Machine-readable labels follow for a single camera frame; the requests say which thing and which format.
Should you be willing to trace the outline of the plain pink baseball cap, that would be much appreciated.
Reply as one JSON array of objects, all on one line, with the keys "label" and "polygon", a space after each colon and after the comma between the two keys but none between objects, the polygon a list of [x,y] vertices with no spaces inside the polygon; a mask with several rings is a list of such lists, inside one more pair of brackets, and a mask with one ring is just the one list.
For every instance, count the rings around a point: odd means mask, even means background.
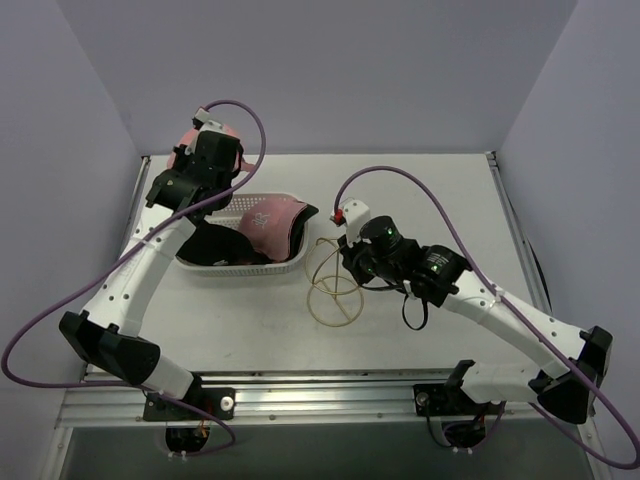
[{"label": "plain pink baseball cap", "polygon": [[[222,129],[222,132],[227,135],[230,135],[235,138],[240,138],[239,134],[228,125],[223,124],[221,126],[221,129]],[[180,147],[182,145],[185,145],[185,146],[190,145],[196,136],[197,136],[197,130],[195,128],[192,128],[182,136],[182,138],[180,139],[176,147]],[[170,169],[173,167],[175,159],[176,159],[176,153],[172,152],[166,164],[167,169]],[[255,164],[248,163],[244,159],[243,154],[239,153],[236,157],[235,169],[239,172],[251,173],[255,169]]]}]

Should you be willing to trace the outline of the gold wire hat stand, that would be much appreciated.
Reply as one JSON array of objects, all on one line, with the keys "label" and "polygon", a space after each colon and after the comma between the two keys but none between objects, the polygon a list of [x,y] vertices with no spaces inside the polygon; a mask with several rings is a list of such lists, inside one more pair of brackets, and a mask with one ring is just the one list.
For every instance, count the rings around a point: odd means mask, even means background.
[{"label": "gold wire hat stand", "polygon": [[[327,247],[330,251],[314,269],[311,269],[311,260],[320,247]],[[337,238],[318,237],[310,247],[304,260],[304,273],[309,282],[309,289],[306,294],[307,311],[316,323],[333,329],[344,328],[353,324],[361,316],[365,306],[362,288],[354,279],[341,273],[340,253],[341,247]],[[312,296],[315,293],[328,296],[338,308],[344,320],[339,323],[330,323],[323,319],[312,306]],[[344,306],[342,300],[344,297],[354,294],[357,295],[359,304],[355,312],[350,312]]]}]

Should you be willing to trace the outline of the pink cap with white logo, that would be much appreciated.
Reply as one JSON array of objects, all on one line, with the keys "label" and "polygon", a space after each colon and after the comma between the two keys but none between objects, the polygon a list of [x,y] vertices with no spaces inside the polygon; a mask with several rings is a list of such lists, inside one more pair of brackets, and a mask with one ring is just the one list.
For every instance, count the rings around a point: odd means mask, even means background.
[{"label": "pink cap with white logo", "polygon": [[306,207],[293,197],[266,197],[243,214],[237,230],[255,251],[274,262],[284,262],[291,254],[294,223]]}]

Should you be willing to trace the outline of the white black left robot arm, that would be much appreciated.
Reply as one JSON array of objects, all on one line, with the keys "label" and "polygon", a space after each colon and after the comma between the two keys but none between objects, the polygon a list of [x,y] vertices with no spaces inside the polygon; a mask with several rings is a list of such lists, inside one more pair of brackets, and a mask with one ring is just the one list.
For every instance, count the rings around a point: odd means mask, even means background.
[{"label": "white black left robot arm", "polygon": [[166,408],[179,419],[202,405],[195,375],[168,359],[140,336],[147,307],[179,249],[211,212],[227,199],[191,212],[166,228],[175,213],[230,188],[241,170],[243,149],[235,132],[207,122],[185,134],[168,167],[155,177],[140,218],[111,273],[80,313],[67,312],[59,329],[85,362],[133,386],[166,395]]}]

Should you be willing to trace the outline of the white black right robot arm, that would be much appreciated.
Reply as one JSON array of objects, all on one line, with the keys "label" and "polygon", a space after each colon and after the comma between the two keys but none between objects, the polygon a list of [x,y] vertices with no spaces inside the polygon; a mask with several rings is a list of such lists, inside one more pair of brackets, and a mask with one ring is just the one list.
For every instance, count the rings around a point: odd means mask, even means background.
[{"label": "white black right robot arm", "polygon": [[586,422],[595,399],[585,385],[606,375],[612,335],[565,324],[521,299],[487,287],[469,261],[442,246],[407,239],[387,216],[347,208],[339,245],[343,267],[360,286],[374,279],[407,299],[456,313],[487,329],[528,358],[524,365],[487,365],[462,360],[449,376],[444,400],[455,412],[476,404],[535,402],[574,425]]}]

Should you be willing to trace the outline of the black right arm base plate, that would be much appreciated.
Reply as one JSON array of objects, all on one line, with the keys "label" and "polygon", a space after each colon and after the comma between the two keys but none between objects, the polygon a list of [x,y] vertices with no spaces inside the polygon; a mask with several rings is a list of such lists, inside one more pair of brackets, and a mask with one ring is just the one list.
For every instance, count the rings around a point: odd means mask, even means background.
[{"label": "black right arm base plate", "polygon": [[414,384],[413,399],[416,414],[420,417],[497,415],[498,404],[477,404],[464,393],[451,393],[444,383]]}]

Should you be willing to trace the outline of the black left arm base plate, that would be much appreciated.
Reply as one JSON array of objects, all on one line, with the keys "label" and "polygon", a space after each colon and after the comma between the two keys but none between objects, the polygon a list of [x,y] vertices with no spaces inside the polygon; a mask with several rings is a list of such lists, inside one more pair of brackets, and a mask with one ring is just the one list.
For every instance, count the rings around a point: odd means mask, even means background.
[{"label": "black left arm base plate", "polygon": [[206,413],[219,420],[231,420],[235,404],[236,390],[231,387],[199,387],[182,400],[147,393],[142,418],[147,422],[195,421]]}]

